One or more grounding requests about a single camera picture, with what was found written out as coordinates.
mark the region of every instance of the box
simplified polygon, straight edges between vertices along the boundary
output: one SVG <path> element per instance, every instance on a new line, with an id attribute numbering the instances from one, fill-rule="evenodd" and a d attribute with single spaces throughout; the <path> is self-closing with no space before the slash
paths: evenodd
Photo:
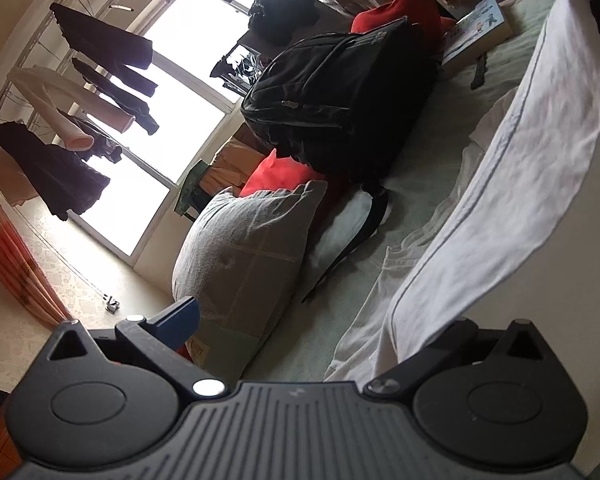
<path id="1" fill-rule="evenodd" d="M 445 34 L 442 68 L 454 75 L 512 35 L 496 0 L 483 0 Z"/>

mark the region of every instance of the gray pillow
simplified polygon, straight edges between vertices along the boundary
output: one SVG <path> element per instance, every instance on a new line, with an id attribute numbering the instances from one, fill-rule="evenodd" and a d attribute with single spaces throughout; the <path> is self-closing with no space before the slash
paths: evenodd
<path id="1" fill-rule="evenodd" d="M 173 269 L 173 297 L 198 300 L 187 342 L 194 362 L 234 384 L 278 322 L 327 183 L 236 198 L 217 194 L 192 225 Z"/>

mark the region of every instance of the window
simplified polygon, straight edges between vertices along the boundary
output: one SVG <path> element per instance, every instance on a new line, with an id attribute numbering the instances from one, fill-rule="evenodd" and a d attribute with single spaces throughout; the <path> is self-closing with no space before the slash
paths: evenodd
<path id="1" fill-rule="evenodd" d="M 144 99 L 160 129 L 149 136 L 138 124 L 124 134 L 91 118 L 123 146 L 117 164 L 92 157 L 88 164 L 111 182 L 96 204 L 72 218 L 130 264 L 142 250 L 149 226 L 176 198 L 178 183 L 239 96 L 209 77 L 216 62 L 247 31 L 240 9 L 253 0 L 175 0 L 144 33 L 154 42 L 154 62 L 143 75 L 158 84 Z M 116 78 L 112 81 L 122 86 Z"/>

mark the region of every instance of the black backpack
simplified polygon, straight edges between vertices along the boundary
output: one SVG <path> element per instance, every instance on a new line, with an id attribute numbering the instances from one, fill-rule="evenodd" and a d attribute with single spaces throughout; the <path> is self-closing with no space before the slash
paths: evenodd
<path id="1" fill-rule="evenodd" d="M 365 34 L 299 41 L 267 66 L 244 98 L 244 119 L 278 157 L 291 156 L 326 175 L 347 175 L 372 196 L 364 225 L 315 286 L 380 225 L 388 205 L 380 180 L 437 72 L 420 27 L 401 18 Z"/>

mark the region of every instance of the pillowcase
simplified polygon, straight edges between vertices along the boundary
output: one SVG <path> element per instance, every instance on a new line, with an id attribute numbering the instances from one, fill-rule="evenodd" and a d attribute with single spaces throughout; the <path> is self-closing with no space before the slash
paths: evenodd
<path id="1" fill-rule="evenodd" d="M 325 176 L 310 166 L 293 160 L 290 156 L 276 158 L 276 149 L 265 158 L 256 170 L 251 173 L 242 188 L 240 196 L 249 196 L 256 191 L 278 189 L 295 189 L 310 180 L 326 180 L 327 191 L 314 215 L 312 228 L 320 226 L 329 212 L 349 189 L 349 181 L 345 176 Z"/>
<path id="2" fill-rule="evenodd" d="M 312 170 L 306 164 L 293 160 L 290 156 L 276 158 L 276 149 L 274 148 L 251 173 L 240 196 L 249 196 L 261 190 L 295 189 L 310 180 L 326 180 L 326 178 L 323 174 Z"/>
<path id="3" fill-rule="evenodd" d="M 309 226 L 327 183 L 236 198 L 204 208 L 173 269 L 173 297 L 193 296 L 201 322 L 187 341 L 193 361 L 235 384 L 294 291 Z"/>
<path id="4" fill-rule="evenodd" d="M 429 51 L 435 52 L 442 41 L 440 11 L 436 0 L 393 0 L 383 6 L 361 12 L 354 18 L 351 31 L 369 32 L 405 16 L 410 23 L 420 24 Z"/>

